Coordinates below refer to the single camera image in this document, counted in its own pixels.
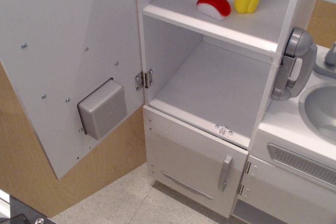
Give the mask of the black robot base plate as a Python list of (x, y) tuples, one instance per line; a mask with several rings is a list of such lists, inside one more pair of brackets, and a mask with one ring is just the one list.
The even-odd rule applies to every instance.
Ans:
[(1, 223), (55, 223), (39, 211), (1, 190)]

